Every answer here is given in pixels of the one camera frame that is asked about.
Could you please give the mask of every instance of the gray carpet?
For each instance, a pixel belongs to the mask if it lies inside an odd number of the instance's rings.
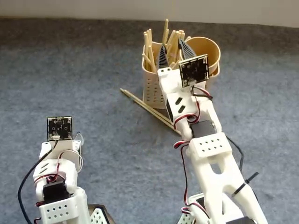
[[[143,31],[162,37],[163,22],[0,20],[0,222],[25,223],[18,186],[46,141],[47,116],[71,115],[85,136],[78,185],[118,224],[175,224],[185,180],[180,140],[123,96],[142,95]],[[245,152],[244,175],[270,224],[299,220],[299,29],[170,23],[214,39],[221,75],[214,106],[224,132]],[[234,150],[237,160],[239,154]],[[190,194],[199,192],[194,176]],[[38,217],[29,178],[23,191]]]

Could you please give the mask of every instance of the circuit board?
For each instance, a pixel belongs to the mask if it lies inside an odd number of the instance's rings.
[[[183,88],[210,78],[207,54],[183,60],[178,66]]]
[[[72,117],[48,117],[48,141],[72,139]]]

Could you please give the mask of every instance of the white wall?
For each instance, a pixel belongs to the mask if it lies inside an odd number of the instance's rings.
[[[0,16],[254,23],[299,27],[299,0],[0,0]]]

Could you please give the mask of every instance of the beige cup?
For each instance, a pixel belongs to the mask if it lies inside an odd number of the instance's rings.
[[[209,89],[220,72],[220,48],[211,39],[201,36],[192,37],[187,40],[186,43],[194,50],[197,56],[207,54],[209,60],[210,79],[206,81],[206,89]],[[183,59],[181,50],[179,57],[181,60]]]
[[[161,48],[161,43],[152,42],[152,49],[154,60],[156,61],[157,55]],[[143,97],[142,100],[149,106],[155,109],[165,109],[163,95],[159,86],[159,78],[156,72],[152,72],[145,68],[145,60],[142,58],[143,70]]]

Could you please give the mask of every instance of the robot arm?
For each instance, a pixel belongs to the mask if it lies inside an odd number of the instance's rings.
[[[236,223],[248,219],[248,223],[254,223],[254,220],[258,224],[267,224],[254,192],[244,184],[211,99],[191,91],[197,87],[204,92],[205,80],[208,79],[207,55],[181,61],[179,67],[176,70],[161,68],[157,72],[168,115],[189,144],[186,154],[203,190],[202,194],[187,200],[191,216],[200,224],[226,224],[238,219],[242,220]],[[211,165],[215,163],[221,174],[212,170]],[[226,194],[234,195],[246,217]],[[206,211],[196,206],[201,198]]]
[[[114,224],[106,208],[88,205],[85,191],[77,186],[83,142],[83,137],[72,139],[71,117],[48,118],[48,141],[40,153],[43,160],[33,174],[43,224]]]

